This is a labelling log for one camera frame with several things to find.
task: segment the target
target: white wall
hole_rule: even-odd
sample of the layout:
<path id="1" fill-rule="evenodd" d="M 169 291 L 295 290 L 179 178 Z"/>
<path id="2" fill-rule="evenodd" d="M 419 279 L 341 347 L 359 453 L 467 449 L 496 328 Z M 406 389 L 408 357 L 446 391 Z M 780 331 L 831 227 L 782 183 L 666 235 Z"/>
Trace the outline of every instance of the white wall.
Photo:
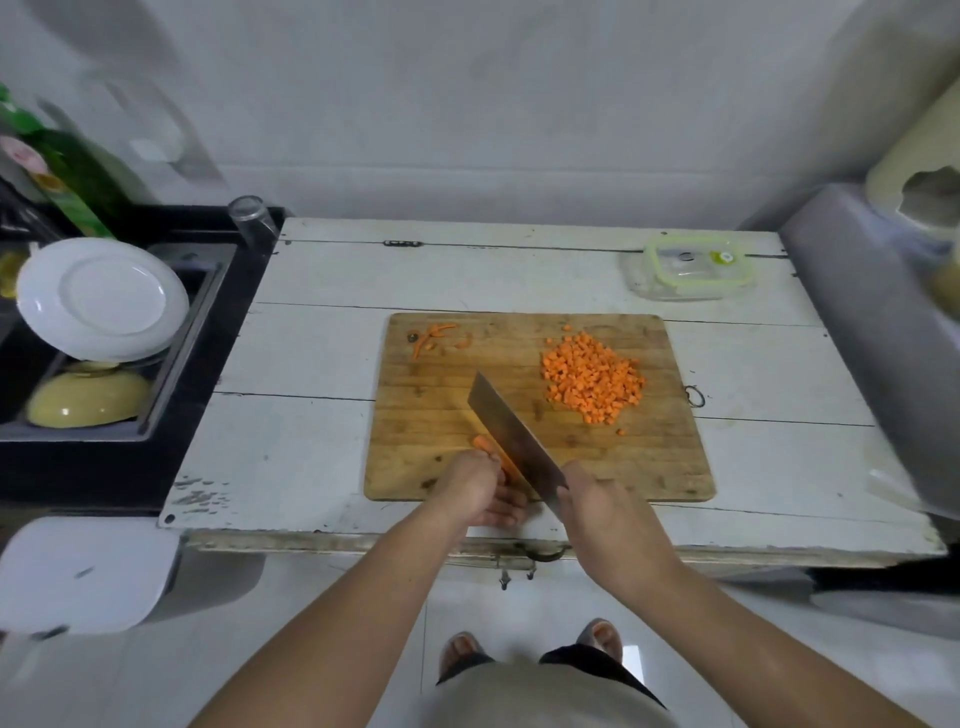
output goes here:
<path id="1" fill-rule="evenodd" d="M 130 160 L 78 78 L 149 78 L 223 177 L 161 201 L 307 215 L 763 224 L 960 72 L 955 0 L 139 2 L 5 0 L 0 79 Z"/>

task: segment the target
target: white countertop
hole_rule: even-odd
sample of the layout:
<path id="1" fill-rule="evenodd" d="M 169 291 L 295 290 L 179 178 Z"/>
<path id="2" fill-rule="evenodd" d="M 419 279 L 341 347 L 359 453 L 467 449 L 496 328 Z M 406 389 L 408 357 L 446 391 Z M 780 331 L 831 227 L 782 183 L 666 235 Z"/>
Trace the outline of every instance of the white countertop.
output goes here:
<path id="1" fill-rule="evenodd" d="M 632 293 L 618 265 L 664 234 L 694 233 L 288 220 L 160 523 L 375 535 L 409 513 L 415 503 L 362 493 L 380 347 L 396 311 L 651 313 L 667 322 L 684 384 L 707 398 L 694 417 L 717 496 L 655 506 L 678 548 L 825 564 L 943 553 L 927 516 L 867 492 L 889 447 L 779 238 L 726 233 L 756 255 L 752 291 L 664 303 Z M 565 539 L 546 511 L 516 533 L 469 536 Z"/>

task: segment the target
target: wooden cutting board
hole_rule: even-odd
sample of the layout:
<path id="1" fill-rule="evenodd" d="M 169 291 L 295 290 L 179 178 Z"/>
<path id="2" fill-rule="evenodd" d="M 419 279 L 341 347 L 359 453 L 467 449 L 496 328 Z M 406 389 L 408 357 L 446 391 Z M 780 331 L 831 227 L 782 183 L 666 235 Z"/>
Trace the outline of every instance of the wooden cutting board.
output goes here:
<path id="1" fill-rule="evenodd" d="M 457 324 L 413 359 L 410 331 Z M 564 336 L 586 331 L 617 353 L 639 359 L 643 399 L 615 425 L 587 425 L 548 402 L 540 356 Z M 545 339 L 554 339 L 553 346 Z M 465 349 L 455 345 L 467 338 Z M 562 464 L 581 460 L 598 478 L 616 478 L 649 500 L 716 495 L 670 340 L 658 316 L 526 313 L 397 313 L 390 319 L 373 408 L 364 493 L 372 500 L 422 500 L 450 456 L 486 432 L 467 405 L 477 370 Z M 626 435 L 617 435 L 619 428 Z"/>

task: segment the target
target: foot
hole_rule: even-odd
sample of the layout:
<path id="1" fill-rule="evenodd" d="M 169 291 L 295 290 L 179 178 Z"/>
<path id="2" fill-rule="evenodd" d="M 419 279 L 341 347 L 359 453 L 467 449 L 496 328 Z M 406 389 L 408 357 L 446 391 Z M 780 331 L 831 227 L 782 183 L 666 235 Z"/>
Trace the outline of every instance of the foot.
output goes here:
<path id="1" fill-rule="evenodd" d="M 580 633 L 577 644 L 586 644 L 596 647 L 613 657 L 618 663 L 623 663 L 623 640 L 616 627 L 605 619 L 595 619 Z"/>
<path id="2" fill-rule="evenodd" d="M 483 653 L 483 647 L 469 632 L 461 632 L 451 637 L 440 655 L 440 676 L 456 665 L 461 658 L 472 655 L 474 652 Z"/>

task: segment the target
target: cleaver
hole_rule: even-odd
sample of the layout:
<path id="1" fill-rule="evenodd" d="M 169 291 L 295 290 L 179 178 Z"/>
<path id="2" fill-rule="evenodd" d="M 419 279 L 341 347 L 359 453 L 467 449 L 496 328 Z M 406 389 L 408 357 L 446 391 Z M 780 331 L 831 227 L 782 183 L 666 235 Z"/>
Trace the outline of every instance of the cleaver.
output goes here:
<path id="1" fill-rule="evenodd" d="M 467 404 L 480 418 L 480 422 L 503 453 L 513 461 L 520 474 L 559 518 L 560 500 L 557 498 L 557 488 L 566 486 L 564 472 L 534 433 L 527 429 L 527 425 L 493 389 L 490 380 L 480 372 L 473 378 Z"/>

